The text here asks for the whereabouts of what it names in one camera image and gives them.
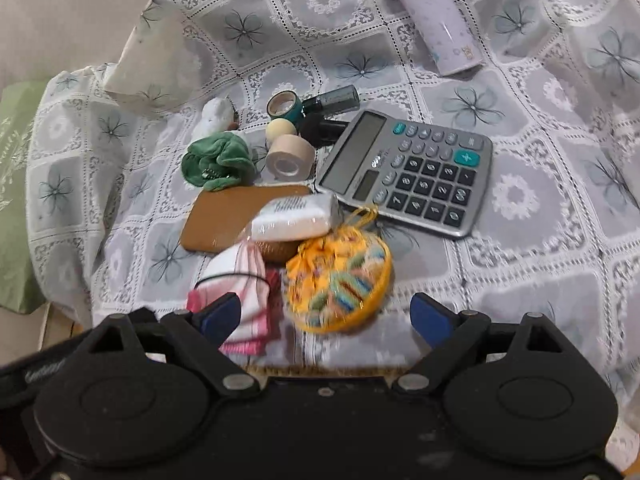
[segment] teal calculator button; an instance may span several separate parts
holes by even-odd
[[[456,156],[453,159],[457,164],[462,166],[469,166],[470,168],[476,167],[480,164],[480,155],[468,150],[457,150]]]
[[[404,129],[406,128],[406,124],[404,123],[398,123],[396,124],[396,126],[394,127],[394,133],[396,135],[400,135],[402,132],[404,132]]]

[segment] teal tape roll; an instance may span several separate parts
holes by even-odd
[[[278,92],[269,99],[267,114],[271,119],[283,118],[296,124],[302,118],[302,101],[291,90]]]

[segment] white plush toy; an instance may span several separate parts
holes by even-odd
[[[226,97],[214,97],[204,105],[200,122],[191,134],[191,142],[224,132],[234,121],[234,107]]]

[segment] yellow drawstring pouch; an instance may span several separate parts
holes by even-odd
[[[315,333],[349,330],[376,312],[389,285],[391,253],[362,228],[377,214],[360,208],[335,231],[299,245],[287,262],[285,293],[296,326]]]

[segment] white wrapped package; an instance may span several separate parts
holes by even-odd
[[[333,194],[275,198],[251,222],[256,242],[285,242],[324,236],[340,225],[342,215]]]

